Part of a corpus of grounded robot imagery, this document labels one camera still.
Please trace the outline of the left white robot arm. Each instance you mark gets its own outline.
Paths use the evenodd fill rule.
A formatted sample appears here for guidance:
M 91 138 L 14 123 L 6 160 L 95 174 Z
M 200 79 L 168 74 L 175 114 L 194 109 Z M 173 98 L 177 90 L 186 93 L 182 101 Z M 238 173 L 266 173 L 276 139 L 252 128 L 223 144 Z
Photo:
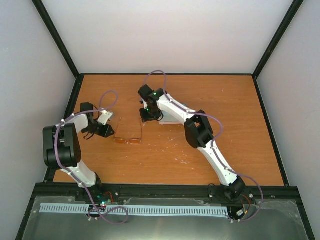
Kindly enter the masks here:
M 114 113 L 96 108 L 89 102 L 82 103 L 80 110 L 61 123 L 43 129 L 43 159 L 47 167 L 64 172 L 78 187 L 87 188 L 86 195 L 96 202 L 103 198 L 104 188 L 98 174 L 82 160 L 78 134 L 87 133 L 103 138 L 113 136 L 115 131 L 108 122 Z

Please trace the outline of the transparent brown sunglasses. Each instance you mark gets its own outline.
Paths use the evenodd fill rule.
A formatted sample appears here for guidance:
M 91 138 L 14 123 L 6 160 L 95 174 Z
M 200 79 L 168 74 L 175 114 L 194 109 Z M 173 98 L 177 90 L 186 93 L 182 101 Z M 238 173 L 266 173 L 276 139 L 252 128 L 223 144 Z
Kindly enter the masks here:
M 139 145 L 142 142 L 142 136 L 143 130 L 140 119 L 120 117 L 113 141 L 117 144 Z

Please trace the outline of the pink glasses case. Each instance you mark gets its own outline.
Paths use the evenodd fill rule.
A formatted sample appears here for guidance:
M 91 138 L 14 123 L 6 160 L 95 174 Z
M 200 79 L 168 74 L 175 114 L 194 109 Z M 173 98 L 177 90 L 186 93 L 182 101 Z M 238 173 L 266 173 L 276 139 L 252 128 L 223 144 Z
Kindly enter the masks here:
M 184 124 L 189 117 L 187 111 L 189 108 L 186 104 L 172 102 L 160 102 L 157 104 L 161 113 L 163 114 L 163 119 L 160 120 L 161 125 L 174 125 L 174 124 Z

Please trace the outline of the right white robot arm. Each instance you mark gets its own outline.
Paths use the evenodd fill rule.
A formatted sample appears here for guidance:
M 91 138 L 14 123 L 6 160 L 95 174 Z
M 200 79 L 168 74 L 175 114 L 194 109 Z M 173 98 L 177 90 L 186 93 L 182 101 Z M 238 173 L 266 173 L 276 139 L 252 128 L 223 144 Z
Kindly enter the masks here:
M 152 90 L 143 85 L 139 90 L 143 108 L 139 110 L 143 122 L 159 121 L 164 113 L 169 114 L 184 126 L 187 143 L 199 150 L 207 159 L 224 187 L 224 195 L 230 201 L 237 199 L 245 190 L 246 184 L 232 169 L 216 143 L 209 115 L 203 110 L 195 111 L 172 98 L 162 88 Z

